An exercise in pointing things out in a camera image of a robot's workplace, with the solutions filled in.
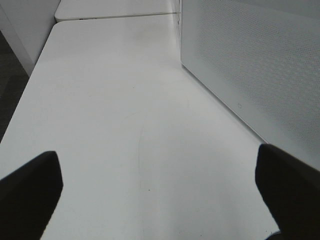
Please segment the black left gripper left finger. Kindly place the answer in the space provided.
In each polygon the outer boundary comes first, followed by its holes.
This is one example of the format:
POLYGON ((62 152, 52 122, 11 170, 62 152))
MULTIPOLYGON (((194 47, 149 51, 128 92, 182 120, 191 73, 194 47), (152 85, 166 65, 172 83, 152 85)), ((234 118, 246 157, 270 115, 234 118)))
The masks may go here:
POLYGON ((0 238, 39 240, 60 199, 58 155, 46 151, 0 181, 0 238))

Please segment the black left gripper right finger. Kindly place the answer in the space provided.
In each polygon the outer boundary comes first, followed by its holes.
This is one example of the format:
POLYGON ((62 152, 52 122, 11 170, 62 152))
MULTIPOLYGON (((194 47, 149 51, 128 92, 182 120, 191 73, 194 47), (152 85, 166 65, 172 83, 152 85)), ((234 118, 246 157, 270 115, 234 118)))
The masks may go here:
POLYGON ((320 238, 320 172, 272 144, 258 148, 255 183, 279 230, 270 240, 320 238))

